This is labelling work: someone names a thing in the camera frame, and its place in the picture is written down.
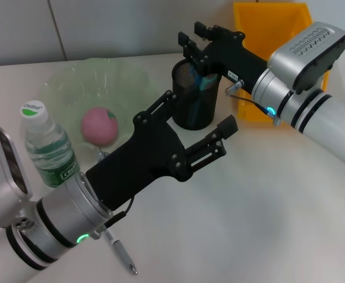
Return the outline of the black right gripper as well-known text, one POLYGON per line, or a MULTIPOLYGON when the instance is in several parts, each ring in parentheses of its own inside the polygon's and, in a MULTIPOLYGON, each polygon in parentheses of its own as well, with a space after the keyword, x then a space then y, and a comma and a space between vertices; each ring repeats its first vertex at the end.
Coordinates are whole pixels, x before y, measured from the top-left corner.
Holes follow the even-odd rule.
MULTIPOLYGON (((178 33, 178 44, 183 48, 183 56, 191 63, 197 74, 203 76, 219 74, 235 82, 235 74, 244 81, 243 89, 251 93, 257 80, 267 69, 267 62, 243 46, 245 35, 232 32, 219 25, 207 27, 201 22, 194 24, 194 33, 209 40, 209 44, 200 50, 197 44, 183 32, 178 33)), ((233 115, 229 115, 202 140, 185 150, 186 172, 184 180, 193 173, 226 155, 223 140, 238 131, 233 115)))

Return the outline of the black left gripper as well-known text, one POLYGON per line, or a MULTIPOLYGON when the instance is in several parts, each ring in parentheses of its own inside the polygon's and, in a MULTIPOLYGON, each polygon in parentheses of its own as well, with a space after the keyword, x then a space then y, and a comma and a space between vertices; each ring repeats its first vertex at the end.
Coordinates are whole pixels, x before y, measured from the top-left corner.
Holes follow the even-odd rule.
POLYGON ((177 102, 177 95, 167 90, 149 108, 137 113, 131 138, 86 172, 94 192, 108 209, 118 209, 160 177, 170 176, 180 182, 191 177, 185 148, 167 123, 177 102))

